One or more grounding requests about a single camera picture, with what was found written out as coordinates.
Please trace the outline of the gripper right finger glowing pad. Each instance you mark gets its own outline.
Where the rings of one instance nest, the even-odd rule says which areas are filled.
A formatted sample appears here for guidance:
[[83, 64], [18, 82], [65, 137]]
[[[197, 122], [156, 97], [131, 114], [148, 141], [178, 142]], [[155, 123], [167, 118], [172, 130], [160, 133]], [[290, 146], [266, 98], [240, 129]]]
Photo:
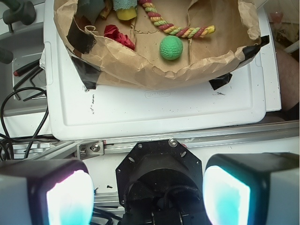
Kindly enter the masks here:
[[299, 155], [215, 154], [207, 162], [202, 192], [213, 225], [298, 225]]

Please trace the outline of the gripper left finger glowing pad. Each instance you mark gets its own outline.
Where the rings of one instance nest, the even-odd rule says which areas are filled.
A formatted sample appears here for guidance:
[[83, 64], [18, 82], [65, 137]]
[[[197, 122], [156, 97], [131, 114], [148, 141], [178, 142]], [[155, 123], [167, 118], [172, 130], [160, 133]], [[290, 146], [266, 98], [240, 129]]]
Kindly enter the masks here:
[[0, 164], [2, 225], [88, 225], [94, 185], [78, 159], [9, 160]]

